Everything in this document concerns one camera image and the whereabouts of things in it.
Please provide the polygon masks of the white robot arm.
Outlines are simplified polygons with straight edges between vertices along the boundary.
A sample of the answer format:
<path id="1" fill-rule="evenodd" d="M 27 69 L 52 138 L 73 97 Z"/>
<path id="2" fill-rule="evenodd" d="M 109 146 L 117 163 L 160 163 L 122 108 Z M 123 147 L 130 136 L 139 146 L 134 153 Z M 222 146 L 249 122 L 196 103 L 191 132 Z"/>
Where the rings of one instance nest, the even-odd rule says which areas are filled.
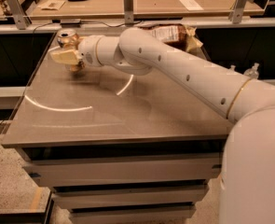
<path id="1" fill-rule="evenodd" d="M 219 116 L 232 123 L 221 170 L 220 224 L 275 224 L 275 86 L 186 51 L 142 28 L 118 36 L 80 36 L 73 29 L 57 34 L 55 63 L 109 67 L 129 75 L 164 78 L 153 87 L 155 116 L 189 121 L 197 128 Z"/>

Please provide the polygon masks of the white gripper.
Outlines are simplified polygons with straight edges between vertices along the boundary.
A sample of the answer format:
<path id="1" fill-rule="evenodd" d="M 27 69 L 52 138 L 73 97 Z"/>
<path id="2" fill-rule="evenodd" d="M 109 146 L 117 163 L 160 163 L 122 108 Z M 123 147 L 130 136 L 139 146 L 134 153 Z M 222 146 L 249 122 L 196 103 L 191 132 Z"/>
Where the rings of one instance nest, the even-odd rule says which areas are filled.
<path id="1" fill-rule="evenodd" d="M 78 51 L 75 49 L 54 50 L 50 53 L 50 56 L 56 63 L 69 65 L 78 65 L 82 57 L 86 65 L 101 67 L 102 65 L 97 56 L 97 46 L 102 38 L 101 35 L 82 36 L 78 44 Z"/>

